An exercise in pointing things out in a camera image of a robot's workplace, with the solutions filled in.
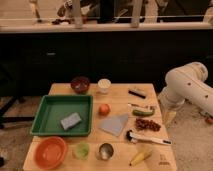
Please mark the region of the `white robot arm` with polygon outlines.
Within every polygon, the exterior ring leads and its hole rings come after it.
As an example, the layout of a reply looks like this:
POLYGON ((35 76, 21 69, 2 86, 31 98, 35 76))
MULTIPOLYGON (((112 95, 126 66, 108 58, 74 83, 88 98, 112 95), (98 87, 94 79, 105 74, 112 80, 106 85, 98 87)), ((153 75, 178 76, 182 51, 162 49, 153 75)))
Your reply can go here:
POLYGON ((213 87, 205 84, 207 77, 208 70, 200 62, 173 68, 166 74, 166 86, 158 95, 164 125, 174 119, 185 100, 213 117, 213 87))

